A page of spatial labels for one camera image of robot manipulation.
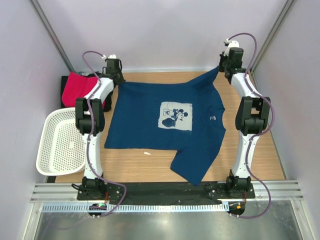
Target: wooden table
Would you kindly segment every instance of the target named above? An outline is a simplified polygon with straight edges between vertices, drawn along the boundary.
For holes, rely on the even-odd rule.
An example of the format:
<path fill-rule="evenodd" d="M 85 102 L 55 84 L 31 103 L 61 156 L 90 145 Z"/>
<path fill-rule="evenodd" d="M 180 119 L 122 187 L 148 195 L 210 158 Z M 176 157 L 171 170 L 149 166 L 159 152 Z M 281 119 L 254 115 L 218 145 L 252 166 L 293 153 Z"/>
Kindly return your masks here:
<path fill-rule="evenodd" d="M 129 82 L 141 83 L 184 83 L 203 72 L 150 72 L 126 73 L 124 78 Z M 233 166 L 238 149 L 238 131 L 235 128 L 235 117 L 240 104 L 236 90 L 229 85 L 222 73 L 214 81 L 225 107 L 223 125 L 225 137 L 220 152 L 203 181 L 225 181 Z M 112 95 L 112 110 L 104 114 L 105 128 L 101 137 L 101 165 L 104 177 L 115 182 L 185 182 L 186 180 L 170 169 L 176 150 L 156 149 L 105 149 L 113 109 L 118 98 L 118 88 Z M 283 180 L 284 175 L 270 133 L 260 137 L 255 148 L 252 164 L 253 173 L 262 180 Z M 80 183 L 84 172 L 58 176 L 56 183 Z"/>

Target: plastic basket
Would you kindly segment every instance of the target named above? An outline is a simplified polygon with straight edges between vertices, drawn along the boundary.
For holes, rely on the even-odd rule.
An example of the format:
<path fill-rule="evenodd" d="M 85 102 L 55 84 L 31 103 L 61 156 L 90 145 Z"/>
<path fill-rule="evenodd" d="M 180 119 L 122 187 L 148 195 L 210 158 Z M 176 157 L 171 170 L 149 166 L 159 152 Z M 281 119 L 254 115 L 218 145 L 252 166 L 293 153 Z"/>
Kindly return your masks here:
<path fill-rule="evenodd" d="M 36 169 L 46 176 L 73 174 L 85 169 L 85 144 L 76 128 L 74 107 L 53 111 L 46 118 Z"/>

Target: graphic print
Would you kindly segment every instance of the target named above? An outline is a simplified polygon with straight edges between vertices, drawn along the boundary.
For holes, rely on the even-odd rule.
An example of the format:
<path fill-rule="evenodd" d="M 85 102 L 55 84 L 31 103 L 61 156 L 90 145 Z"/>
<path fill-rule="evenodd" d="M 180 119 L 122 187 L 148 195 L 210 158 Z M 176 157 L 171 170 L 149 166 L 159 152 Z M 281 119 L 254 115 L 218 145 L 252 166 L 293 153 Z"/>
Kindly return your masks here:
<path fill-rule="evenodd" d="M 192 104 L 164 101 L 160 105 L 158 127 L 162 129 L 192 130 Z"/>

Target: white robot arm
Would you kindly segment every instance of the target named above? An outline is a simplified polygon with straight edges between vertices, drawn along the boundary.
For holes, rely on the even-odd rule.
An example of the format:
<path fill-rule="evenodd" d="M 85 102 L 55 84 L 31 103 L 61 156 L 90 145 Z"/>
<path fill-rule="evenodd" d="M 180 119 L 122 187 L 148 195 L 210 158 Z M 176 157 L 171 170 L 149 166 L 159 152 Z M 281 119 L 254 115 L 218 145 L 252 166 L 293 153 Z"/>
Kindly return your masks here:
<path fill-rule="evenodd" d="M 248 86 L 245 83 L 245 74 L 244 73 L 236 73 L 232 76 L 231 79 L 231 85 L 236 89 L 237 93 L 240 97 L 251 97 L 256 98 L 256 96 L 252 93 L 252 91 L 248 88 Z M 259 93 L 256 88 L 253 86 L 253 84 L 250 81 L 249 75 L 246 76 L 247 82 L 250 84 L 250 87 L 256 92 Z M 236 159 L 235 163 L 231 169 L 234 176 L 238 176 L 239 178 L 248 178 L 250 177 L 250 174 L 247 171 L 246 168 L 246 153 L 249 146 L 250 138 L 255 134 L 247 134 L 244 135 L 242 131 L 238 131 L 239 133 L 239 142 L 238 142 L 238 150 L 236 153 Z M 252 140 L 252 145 L 249 150 L 248 155 L 248 167 L 251 169 L 252 159 L 254 156 L 254 151 L 256 147 L 256 143 L 258 141 L 259 137 L 255 137 Z"/>
<path fill-rule="evenodd" d="M 105 127 L 105 117 L 102 106 L 115 86 L 125 82 L 125 79 L 122 75 L 121 61 L 117 59 L 116 55 L 110 55 L 105 61 L 106 67 L 102 69 L 100 81 L 85 97 L 77 98 L 75 101 L 75 125 L 82 134 L 85 146 L 87 146 L 85 150 L 84 177 L 78 189 L 78 200 L 90 200 L 91 196 L 88 196 L 87 192 L 94 192 L 99 196 L 104 196 L 106 193 L 104 181 L 97 178 L 97 175 L 103 178 L 103 169 L 100 161 L 100 140 Z M 94 120 L 92 134 L 92 116 L 89 111 L 88 100 L 92 107 Z M 111 105 L 111 102 L 106 100 L 105 104 Z"/>
<path fill-rule="evenodd" d="M 215 183 L 211 186 L 212 199 L 232 199 L 235 196 L 246 194 L 246 198 L 254 198 L 255 194 L 251 184 L 251 176 L 248 169 L 251 169 L 253 155 L 258 136 L 268 124 L 270 107 L 256 90 L 246 75 L 246 69 L 242 68 L 242 56 L 244 50 L 239 48 L 235 40 L 224 42 L 226 50 L 220 54 L 219 72 L 223 72 L 228 82 L 236 89 L 241 97 L 240 106 L 235 117 L 235 127 L 239 133 L 238 150 L 235 163 L 230 170 L 226 183 Z"/>
<path fill-rule="evenodd" d="M 94 86 L 94 88 L 89 92 L 84 98 L 88 99 L 92 93 L 95 92 L 95 90 L 98 88 L 98 90 L 91 96 L 91 99 L 99 99 L 101 100 L 101 103 L 105 101 L 107 96 L 114 90 L 114 81 L 110 78 L 101 77 L 100 78 L 101 83 L 97 82 L 97 84 Z M 102 176 L 103 170 L 101 167 L 101 161 L 100 161 L 100 139 L 101 139 L 102 132 L 98 132 L 95 136 L 92 135 L 90 137 L 90 145 L 89 148 L 89 158 L 90 162 L 92 164 L 93 169 L 95 172 Z M 83 141 L 85 144 L 87 144 L 89 133 L 85 133 L 82 135 Z M 84 170 L 84 176 L 87 179 L 95 179 L 97 176 L 90 170 L 88 165 L 88 159 L 87 155 L 85 155 L 85 170 Z"/>

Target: t-shirt sleeve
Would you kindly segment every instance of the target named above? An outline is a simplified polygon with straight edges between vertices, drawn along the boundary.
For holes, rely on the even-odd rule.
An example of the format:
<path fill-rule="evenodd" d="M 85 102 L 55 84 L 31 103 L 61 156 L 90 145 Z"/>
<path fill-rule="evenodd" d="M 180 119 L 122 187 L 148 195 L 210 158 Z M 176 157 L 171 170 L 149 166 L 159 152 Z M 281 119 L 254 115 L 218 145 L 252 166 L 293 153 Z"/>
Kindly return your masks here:
<path fill-rule="evenodd" d="M 171 163 L 171 170 L 197 186 L 218 155 L 219 149 L 186 147 L 178 150 Z"/>

